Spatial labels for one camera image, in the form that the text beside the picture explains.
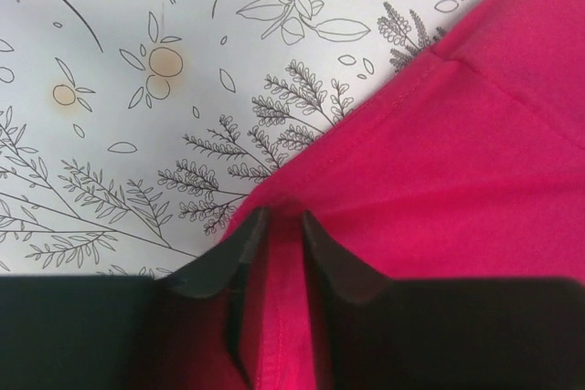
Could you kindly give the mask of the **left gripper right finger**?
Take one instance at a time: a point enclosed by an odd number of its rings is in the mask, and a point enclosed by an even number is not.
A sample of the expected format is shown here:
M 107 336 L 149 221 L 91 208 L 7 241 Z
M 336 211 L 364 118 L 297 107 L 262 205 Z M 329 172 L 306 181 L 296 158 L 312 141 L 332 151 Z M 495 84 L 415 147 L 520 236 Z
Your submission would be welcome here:
M 393 279 L 304 213 L 320 389 L 581 389 L 584 288 L 557 277 Z

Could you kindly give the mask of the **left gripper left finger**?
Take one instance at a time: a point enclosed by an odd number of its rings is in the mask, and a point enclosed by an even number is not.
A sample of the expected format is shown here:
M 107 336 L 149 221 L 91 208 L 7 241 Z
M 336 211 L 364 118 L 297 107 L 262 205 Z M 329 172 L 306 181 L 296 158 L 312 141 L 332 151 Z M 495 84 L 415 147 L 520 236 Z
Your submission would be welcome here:
M 249 389 L 260 299 L 251 269 L 268 213 L 160 279 L 12 275 L 1 279 L 4 389 Z

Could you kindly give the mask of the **magenta t shirt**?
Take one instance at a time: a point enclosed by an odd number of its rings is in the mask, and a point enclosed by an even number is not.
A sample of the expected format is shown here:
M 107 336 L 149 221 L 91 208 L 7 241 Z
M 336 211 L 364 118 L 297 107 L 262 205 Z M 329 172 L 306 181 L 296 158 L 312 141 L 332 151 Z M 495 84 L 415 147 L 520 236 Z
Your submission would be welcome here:
M 584 277 L 584 0 L 483 0 L 257 186 L 258 389 L 315 386 L 300 216 L 395 278 Z

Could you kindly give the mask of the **floral patterned table mat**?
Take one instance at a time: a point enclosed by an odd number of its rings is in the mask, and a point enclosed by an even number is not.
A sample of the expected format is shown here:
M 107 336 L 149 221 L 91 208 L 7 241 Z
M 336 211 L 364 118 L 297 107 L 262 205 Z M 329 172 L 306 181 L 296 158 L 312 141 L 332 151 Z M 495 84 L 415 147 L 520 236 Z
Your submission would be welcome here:
M 1 272 L 161 277 L 481 0 L 1 0 Z

